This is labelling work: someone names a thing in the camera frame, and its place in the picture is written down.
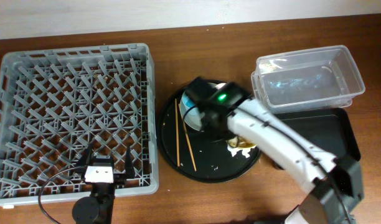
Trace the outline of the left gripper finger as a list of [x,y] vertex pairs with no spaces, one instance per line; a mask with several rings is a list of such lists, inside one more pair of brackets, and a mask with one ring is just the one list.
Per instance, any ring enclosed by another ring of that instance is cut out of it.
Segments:
[[133,179],[135,177],[135,170],[131,159],[131,149],[130,146],[127,147],[126,157],[125,157],[125,175],[126,179]]
[[92,155],[92,145],[89,144],[88,147],[83,151],[81,158],[77,161],[75,164],[75,172],[77,174],[83,174],[86,169],[87,165],[89,165]]

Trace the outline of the white tissue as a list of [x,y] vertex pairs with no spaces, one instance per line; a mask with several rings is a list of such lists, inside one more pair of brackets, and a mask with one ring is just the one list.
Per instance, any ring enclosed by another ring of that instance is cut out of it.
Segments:
[[250,151],[253,149],[253,147],[232,147],[228,144],[227,149],[231,153],[232,157],[235,157],[238,153],[240,153],[243,157],[249,158]]

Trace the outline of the gold foil wrapper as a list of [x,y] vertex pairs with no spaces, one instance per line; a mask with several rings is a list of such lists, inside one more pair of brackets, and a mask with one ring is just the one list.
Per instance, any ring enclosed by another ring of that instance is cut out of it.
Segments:
[[227,143],[232,148],[254,148],[256,147],[256,144],[250,142],[249,140],[241,137],[241,136],[235,136],[232,139],[227,140]]

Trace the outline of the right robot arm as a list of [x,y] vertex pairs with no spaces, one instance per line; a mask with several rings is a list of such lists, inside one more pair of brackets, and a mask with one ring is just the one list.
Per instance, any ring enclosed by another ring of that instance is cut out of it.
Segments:
[[215,138],[250,141],[307,193],[289,214],[261,223],[355,223],[351,211],[363,199],[359,160],[321,149],[271,114],[234,82],[212,87],[197,77],[185,89],[199,110],[202,130]]

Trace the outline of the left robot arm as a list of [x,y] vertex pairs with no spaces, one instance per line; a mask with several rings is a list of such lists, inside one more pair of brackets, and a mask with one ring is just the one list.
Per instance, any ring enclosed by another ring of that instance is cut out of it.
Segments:
[[126,185],[135,177],[134,165],[129,153],[125,154],[125,172],[114,173],[114,159],[110,156],[94,156],[90,144],[75,164],[80,170],[81,180],[92,187],[89,196],[77,200],[72,208],[76,223],[111,223],[115,190],[118,185]]

